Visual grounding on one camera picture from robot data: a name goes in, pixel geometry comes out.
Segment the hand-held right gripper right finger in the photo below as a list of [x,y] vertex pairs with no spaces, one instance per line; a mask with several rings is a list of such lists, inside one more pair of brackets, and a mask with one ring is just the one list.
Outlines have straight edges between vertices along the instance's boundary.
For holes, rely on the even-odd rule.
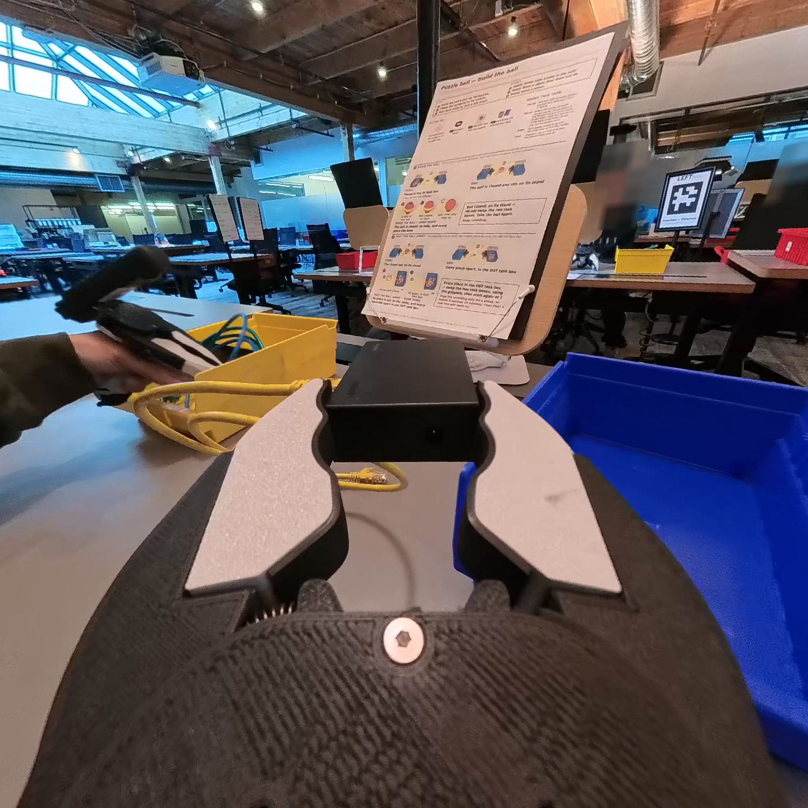
[[553,426],[493,381],[478,384],[472,465],[457,495],[457,570],[499,580],[515,603],[545,591],[618,598],[617,568],[573,450]]

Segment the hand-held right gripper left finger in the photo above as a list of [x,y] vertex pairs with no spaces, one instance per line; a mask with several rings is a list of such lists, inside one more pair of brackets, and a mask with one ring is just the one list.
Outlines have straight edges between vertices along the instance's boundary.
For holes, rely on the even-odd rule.
[[298,599],[348,556],[347,518],[331,469],[329,380],[311,380],[252,426],[227,470],[185,583],[190,596],[254,591]]

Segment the yellow plastic bin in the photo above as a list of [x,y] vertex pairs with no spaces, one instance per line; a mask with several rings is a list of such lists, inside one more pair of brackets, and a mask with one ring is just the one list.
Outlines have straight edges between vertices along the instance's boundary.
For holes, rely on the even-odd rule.
[[223,441],[257,422],[303,381],[336,372],[333,319],[237,315],[189,332],[222,359],[179,392],[150,385],[119,409],[177,444],[214,456]]

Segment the black network switch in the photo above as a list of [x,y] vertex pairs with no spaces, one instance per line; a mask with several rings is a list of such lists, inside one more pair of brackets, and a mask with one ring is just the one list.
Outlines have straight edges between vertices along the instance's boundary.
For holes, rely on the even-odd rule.
[[483,411],[454,339],[365,344],[326,402],[333,458],[468,462]]

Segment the person's left hand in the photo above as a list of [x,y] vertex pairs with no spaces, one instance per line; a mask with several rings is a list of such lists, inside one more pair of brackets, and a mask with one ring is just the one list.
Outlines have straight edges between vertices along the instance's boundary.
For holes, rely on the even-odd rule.
[[143,359],[100,331],[69,335],[83,368],[96,385],[112,380],[121,392],[139,393],[149,384],[174,385],[190,380],[186,374],[160,362]]

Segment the black office chair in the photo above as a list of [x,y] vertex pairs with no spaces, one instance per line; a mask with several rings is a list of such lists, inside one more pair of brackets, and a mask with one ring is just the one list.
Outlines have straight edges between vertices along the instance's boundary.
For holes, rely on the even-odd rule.
[[275,292],[295,291],[293,269],[297,265],[280,250],[277,228],[264,228],[263,240],[260,243],[254,242],[253,247],[256,255],[257,280],[255,291],[251,295],[257,299],[259,305],[283,313],[286,310],[278,304],[270,303],[269,298]]
[[331,233],[328,224],[309,224],[307,231],[314,252],[314,269],[316,271],[338,270],[336,257],[342,252],[342,248]]

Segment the white stand base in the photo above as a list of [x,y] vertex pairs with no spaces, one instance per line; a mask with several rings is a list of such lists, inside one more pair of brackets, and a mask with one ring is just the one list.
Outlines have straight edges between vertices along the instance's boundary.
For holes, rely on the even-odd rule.
[[474,382],[493,381],[500,385],[519,386],[530,381],[527,363],[522,356],[467,350],[465,357]]

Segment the wooden office desk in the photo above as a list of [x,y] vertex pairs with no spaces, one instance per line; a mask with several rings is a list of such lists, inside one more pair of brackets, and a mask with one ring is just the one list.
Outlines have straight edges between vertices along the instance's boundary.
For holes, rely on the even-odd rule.
[[339,332],[352,336],[366,336],[372,328],[363,314],[372,277],[372,269],[327,268],[298,274],[298,279],[311,283],[314,293],[333,299]]
[[806,340],[807,268],[779,258],[772,250],[730,250],[730,267],[754,284],[742,303],[716,372],[742,377],[749,371],[759,380],[799,386],[799,382],[750,358],[760,337],[794,332]]
[[[568,353],[628,359],[669,368],[742,377],[756,335],[758,292],[752,279],[722,263],[668,264],[657,276],[576,273],[567,280],[542,359]],[[727,320],[718,355],[692,350],[708,320]]]

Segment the blue plastic bin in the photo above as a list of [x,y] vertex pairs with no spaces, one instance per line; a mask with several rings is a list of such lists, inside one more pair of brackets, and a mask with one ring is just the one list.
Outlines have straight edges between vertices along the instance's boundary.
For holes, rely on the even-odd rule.
[[569,355],[517,400],[577,457],[622,598],[566,617],[661,685],[704,740],[742,675],[769,750],[806,771],[806,390]]

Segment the rounded wooden board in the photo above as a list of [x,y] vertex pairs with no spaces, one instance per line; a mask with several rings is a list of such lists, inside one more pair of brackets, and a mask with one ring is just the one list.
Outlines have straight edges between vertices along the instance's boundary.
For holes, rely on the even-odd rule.
[[391,212],[384,205],[347,207],[343,220],[351,249],[378,250],[383,244]]

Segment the black rectangular board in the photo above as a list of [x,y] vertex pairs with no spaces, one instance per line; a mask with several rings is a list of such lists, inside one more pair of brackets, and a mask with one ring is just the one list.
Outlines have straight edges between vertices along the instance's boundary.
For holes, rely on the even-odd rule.
[[346,210],[385,206],[376,167],[370,157],[332,164],[330,172]]

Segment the white ceiling projector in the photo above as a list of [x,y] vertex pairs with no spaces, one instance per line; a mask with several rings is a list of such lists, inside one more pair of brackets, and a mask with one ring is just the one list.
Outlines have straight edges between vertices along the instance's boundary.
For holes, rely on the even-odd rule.
[[150,53],[137,63],[140,85],[169,96],[187,96],[205,84],[205,74],[197,64],[183,56]]

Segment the small yellow bin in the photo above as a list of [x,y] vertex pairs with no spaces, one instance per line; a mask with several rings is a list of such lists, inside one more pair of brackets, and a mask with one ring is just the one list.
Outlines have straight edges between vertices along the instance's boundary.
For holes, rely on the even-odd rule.
[[626,276],[661,276],[664,274],[674,248],[670,245],[648,248],[616,248],[614,273]]

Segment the black and white tag sign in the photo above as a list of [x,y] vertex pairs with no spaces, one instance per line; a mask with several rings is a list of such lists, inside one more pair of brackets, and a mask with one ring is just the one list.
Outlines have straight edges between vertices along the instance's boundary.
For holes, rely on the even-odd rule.
[[698,229],[704,220],[715,174],[714,166],[667,173],[662,185],[655,230],[673,233]]

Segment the black pillar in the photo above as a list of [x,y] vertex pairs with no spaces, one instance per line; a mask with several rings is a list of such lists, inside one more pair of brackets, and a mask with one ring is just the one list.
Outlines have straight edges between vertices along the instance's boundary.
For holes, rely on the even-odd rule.
[[417,1],[417,121],[419,135],[427,122],[438,81],[440,1]]

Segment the silver ventilation duct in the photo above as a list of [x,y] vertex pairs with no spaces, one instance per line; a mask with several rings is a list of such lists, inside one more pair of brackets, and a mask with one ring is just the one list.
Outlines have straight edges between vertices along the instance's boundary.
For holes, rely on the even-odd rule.
[[660,67],[660,1],[625,1],[631,64],[622,77],[628,90],[656,77]]

